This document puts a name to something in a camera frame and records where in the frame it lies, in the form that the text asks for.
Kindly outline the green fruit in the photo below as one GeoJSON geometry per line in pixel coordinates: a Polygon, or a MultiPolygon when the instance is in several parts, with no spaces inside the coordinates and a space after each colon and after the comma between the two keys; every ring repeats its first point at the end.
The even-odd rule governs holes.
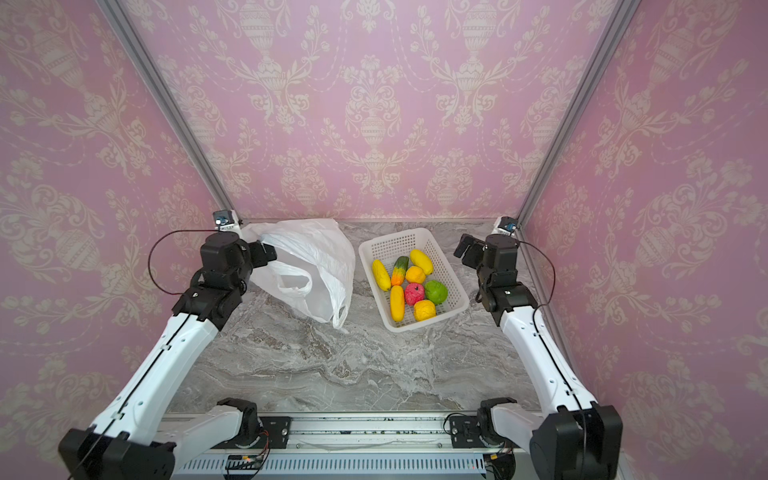
{"type": "Polygon", "coordinates": [[[431,301],[434,305],[443,304],[448,297],[447,287],[437,281],[429,280],[424,284],[425,299],[431,301]]]}

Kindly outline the white plastic bag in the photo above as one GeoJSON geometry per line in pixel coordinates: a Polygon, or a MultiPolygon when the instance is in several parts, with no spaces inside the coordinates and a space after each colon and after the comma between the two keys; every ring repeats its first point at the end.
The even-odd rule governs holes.
{"type": "Polygon", "coordinates": [[[350,312],[356,256],[330,218],[252,223],[241,238],[259,240],[277,258],[253,270],[250,282],[301,315],[341,329],[350,312]]]}

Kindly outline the red fruit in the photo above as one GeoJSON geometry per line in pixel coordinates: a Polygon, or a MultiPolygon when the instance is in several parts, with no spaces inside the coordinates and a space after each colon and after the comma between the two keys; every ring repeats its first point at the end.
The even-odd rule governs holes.
{"type": "Polygon", "coordinates": [[[409,306],[414,306],[425,299],[424,286],[420,283],[409,283],[404,290],[404,300],[409,306]]]}

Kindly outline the white plastic mesh basket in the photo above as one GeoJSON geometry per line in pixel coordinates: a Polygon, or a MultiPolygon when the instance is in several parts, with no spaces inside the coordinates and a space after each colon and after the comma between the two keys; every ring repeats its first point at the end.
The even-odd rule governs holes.
{"type": "Polygon", "coordinates": [[[365,241],[359,254],[384,326],[391,332],[445,321],[469,306],[458,277],[425,228],[365,241]]]}

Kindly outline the long yellow banana toy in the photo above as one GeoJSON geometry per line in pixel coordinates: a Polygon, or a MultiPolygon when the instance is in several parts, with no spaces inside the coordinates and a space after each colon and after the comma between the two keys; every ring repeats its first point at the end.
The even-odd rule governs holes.
{"type": "Polygon", "coordinates": [[[394,285],[390,290],[390,316],[396,322],[402,322],[405,317],[406,302],[404,289],[401,285],[394,285]]]}

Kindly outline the yellow lemon fruit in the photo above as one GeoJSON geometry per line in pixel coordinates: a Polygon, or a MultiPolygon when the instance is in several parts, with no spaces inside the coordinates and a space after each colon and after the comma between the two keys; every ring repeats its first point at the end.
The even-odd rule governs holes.
{"type": "Polygon", "coordinates": [[[426,280],[426,273],[421,267],[411,266],[406,271],[405,279],[408,283],[423,284],[426,280]]]}

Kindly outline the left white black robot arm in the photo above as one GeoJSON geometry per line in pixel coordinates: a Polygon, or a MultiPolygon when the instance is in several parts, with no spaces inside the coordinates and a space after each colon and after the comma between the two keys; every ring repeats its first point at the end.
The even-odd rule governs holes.
{"type": "Polygon", "coordinates": [[[72,479],[169,479],[222,443],[252,446],[267,434],[255,403],[226,398],[165,433],[162,418],[197,358],[241,304],[252,272],[275,248],[217,231],[200,249],[202,266],[172,309],[157,343],[116,398],[85,429],[70,429],[58,452],[72,479]]]}

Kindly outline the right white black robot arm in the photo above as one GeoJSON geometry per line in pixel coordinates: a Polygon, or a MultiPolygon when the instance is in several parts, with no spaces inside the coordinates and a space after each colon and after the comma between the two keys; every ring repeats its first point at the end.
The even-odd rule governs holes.
{"type": "Polygon", "coordinates": [[[613,479],[622,419],[577,378],[553,340],[542,304],[518,279],[520,244],[510,235],[465,234],[454,251],[475,270],[476,300],[515,347],[541,407],[534,414],[511,399],[485,400],[477,410],[480,436],[492,447],[523,449],[541,479],[613,479]]]}

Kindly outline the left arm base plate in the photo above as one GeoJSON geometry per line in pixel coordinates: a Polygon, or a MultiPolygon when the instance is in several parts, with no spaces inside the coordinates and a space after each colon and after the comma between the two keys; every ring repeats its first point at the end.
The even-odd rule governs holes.
{"type": "Polygon", "coordinates": [[[261,416],[262,432],[255,448],[263,450],[285,450],[288,446],[292,418],[290,416],[261,416]]]}

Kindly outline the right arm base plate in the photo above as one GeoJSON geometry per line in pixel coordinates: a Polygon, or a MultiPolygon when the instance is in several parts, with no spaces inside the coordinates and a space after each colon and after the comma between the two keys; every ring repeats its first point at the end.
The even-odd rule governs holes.
{"type": "Polygon", "coordinates": [[[474,415],[451,413],[446,416],[443,429],[450,436],[454,449],[493,447],[493,444],[483,438],[479,420],[474,415]]]}

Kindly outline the aluminium front rail frame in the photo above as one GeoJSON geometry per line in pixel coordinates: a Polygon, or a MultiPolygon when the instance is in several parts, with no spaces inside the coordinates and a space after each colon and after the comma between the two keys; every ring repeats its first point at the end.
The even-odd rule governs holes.
{"type": "MultiPolygon", "coordinates": [[[[284,414],[290,416],[290,437],[285,450],[263,450],[222,442],[179,468],[174,475],[206,472],[226,479],[271,477],[332,477],[366,475],[374,478],[398,475],[442,474],[511,479],[523,449],[508,444],[479,449],[454,449],[443,423],[451,413],[395,412],[284,414]]],[[[170,431],[201,415],[175,420],[162,418],[159,430],[170,431]]]]}

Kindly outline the right aluminium corner post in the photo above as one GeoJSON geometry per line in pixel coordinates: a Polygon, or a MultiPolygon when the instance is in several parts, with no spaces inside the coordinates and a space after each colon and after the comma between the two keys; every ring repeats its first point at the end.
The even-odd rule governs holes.
{"type": "Polygon", "coordinates": [[[558,159],[567,147],[640,4],[640,0],[616,2],[614,10],[608,18],[606,28],[586,64],[583,76],[555,132],[552,143],[538,172],[533,177],[518,215],[518,225],[521,231],[532,221],[536,205],[545,191],[558,159]]]}

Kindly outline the aluminium corner post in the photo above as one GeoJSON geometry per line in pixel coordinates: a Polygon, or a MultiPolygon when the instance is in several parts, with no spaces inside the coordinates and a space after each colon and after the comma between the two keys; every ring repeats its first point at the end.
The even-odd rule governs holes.
{"type": "Polygon", "coordinates": [[[96,0],[96,4],[113,29],[219,209],[234,210],[235,206],[230,195],[210,164],[201,142],[185,119],[179,103],[165,82],[149,49],[134,27],[127,10],[119,1],[115,0],[96,0]]]}
{"type": "Polygon", "coordinates": [[[538,172],[533,177],[518,215],[518,225],[521,231],[532,221],[536,205],[545,191],[558,159],[567,147],[640,4],[640,0],[616,2],[614,10],[608,18],[606,28],[586,64],[583,76],[555,132],[552,143],[538,172]]]}

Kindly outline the left aluminium corner post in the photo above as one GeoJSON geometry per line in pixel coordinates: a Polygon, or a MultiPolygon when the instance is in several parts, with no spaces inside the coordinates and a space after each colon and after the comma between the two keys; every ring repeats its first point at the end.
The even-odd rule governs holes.
{"type": "Polygon", "coordinates": [[[234,210],[235,206],[230,195],[210,164],[201,142],[185,119],[179,103],[165,82],[149,49],[134,27],[127,10],[119,1],[115,0],[96,0],[96,4],[113,29],[219,209],[234,210]]]}

